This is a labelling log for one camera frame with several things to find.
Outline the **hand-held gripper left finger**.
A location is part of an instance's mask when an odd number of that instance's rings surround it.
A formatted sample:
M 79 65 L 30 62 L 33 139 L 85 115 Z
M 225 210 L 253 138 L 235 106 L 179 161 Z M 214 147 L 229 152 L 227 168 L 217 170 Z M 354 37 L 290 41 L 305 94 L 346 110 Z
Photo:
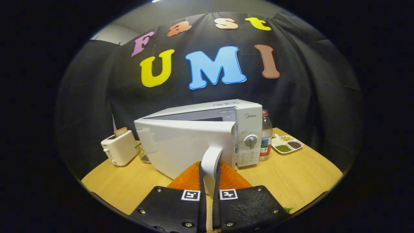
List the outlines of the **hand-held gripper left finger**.
M 205 233 L 206 191 L 197 161 L 168 186 L 155 186 L 129 215 L 162 233 Z

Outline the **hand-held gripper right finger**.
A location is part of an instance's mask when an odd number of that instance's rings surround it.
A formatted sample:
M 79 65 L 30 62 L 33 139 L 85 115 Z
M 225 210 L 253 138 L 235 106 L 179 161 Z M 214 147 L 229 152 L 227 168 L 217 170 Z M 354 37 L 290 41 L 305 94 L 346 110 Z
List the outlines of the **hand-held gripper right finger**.
M 220 233 L 267 233 L 289 212 L 267 187 L 252 186 L 229 165 L 219 162 L 213 194 L 212 225 Z

